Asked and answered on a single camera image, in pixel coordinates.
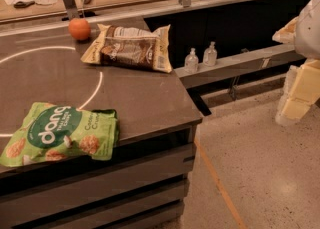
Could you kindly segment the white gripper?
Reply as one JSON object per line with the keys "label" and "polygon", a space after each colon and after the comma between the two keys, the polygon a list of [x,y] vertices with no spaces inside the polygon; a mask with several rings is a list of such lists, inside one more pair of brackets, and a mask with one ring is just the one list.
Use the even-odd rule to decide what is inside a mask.
{"label": "white gripper", "polygon": [[299,67],[291,66],[286,74],[275,121],[289,126],[299,122],[320,98],[320,0],[310,0],[298,18],[276,31],[272,40],[294,42],[296,52],[309,58]]}

